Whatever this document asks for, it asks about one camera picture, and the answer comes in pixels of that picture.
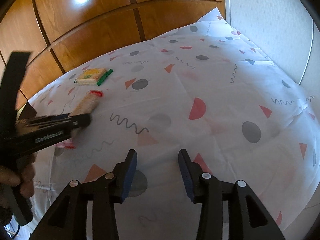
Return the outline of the left hand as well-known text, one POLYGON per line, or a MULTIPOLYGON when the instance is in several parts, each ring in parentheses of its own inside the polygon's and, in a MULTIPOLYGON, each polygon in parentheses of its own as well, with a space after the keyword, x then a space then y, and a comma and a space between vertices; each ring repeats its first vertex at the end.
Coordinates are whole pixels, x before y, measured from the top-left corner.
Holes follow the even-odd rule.
POLYGON ((33 163, 36 160, 36 155, 33 153, 27 157, 29 161, 20 174, 1 166, 1 186, 19 186, 20 194, 24 198, 30 198, 34 195, 33 178, 35 177, 35 170, 33 163))

